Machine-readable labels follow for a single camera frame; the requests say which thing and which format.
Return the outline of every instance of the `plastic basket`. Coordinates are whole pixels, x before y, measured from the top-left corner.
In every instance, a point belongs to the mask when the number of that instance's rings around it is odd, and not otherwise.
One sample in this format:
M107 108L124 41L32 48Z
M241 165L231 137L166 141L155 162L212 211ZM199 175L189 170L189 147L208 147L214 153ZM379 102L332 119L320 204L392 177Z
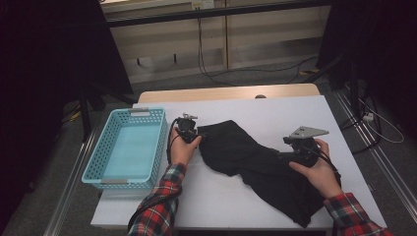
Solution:
M103 128L82 181L97 189L149 189L166 136L163 108L117 109Z

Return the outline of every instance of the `hand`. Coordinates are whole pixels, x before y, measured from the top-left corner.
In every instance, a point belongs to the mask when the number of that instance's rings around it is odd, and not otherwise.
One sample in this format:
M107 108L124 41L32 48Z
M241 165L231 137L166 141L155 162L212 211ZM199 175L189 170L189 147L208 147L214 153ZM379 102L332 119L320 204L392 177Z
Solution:
M320 150L329 156L328 143L319 139L315 139L315 141L320 147ZM289 163L289 166L300 174L306 176L310 183L318 189L321 195L326 199L343 193L336 181L336 178L334 177L334 172L330 165L321 158L319 158L317 163L311 168L293 161Z
M171 146L171 163L183 163L188 165L194 154L194 150L199 146L202 141L201 136L197 136L192 143L187 144L184 140L179 137L178 128L173 129L169 142Z

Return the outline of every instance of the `plaid sleeve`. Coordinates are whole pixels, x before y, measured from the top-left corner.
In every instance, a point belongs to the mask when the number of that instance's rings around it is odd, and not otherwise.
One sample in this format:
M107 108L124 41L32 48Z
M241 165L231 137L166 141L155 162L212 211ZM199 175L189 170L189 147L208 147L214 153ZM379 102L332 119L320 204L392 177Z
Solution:
M159 183L144 198L138 208L146 203L178 193L186 170L187 167L183 164L169 165ZM128 235L171 235L177 207L178 199L175 199L148 208L135 220Z
M341 235L392 235L369 218L351 193L325 200L324 204Z

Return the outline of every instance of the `cuff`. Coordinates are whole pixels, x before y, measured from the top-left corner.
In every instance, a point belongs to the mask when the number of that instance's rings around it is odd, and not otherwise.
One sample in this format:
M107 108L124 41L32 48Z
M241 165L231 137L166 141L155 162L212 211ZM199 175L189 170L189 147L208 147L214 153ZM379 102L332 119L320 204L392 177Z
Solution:
M180 186L187 172L187 166L183 163L170 164L166 167L161 180L168 180Z
M339 227L351 227L370 221L368 214L351 193L327 199L324 205Z

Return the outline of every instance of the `white table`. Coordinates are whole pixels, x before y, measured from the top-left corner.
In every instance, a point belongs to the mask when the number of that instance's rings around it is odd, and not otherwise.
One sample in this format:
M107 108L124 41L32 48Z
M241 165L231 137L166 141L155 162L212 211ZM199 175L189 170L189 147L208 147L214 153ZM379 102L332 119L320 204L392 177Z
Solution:
M134 107L164 107L168 126L183 112L199 116L198 126L234 120L259 144L292 151L283 143L302 126L328 130L322 136L342 176L345 192L354 193L365 211L380 226L387 227L368 186L342 137L323 96L268 99L236 99L189 102L140 103ZM162 157L159 176L167 166ZM189 165L183 183L175 226L182 229L276 229L302 230L285 214L262 201L240 176L228 177L207 167L199 150ZM126 228L129 218L149 191L105 190L91 224L104 228ZM312 217L309 230L329 230L332 219L325 208Z

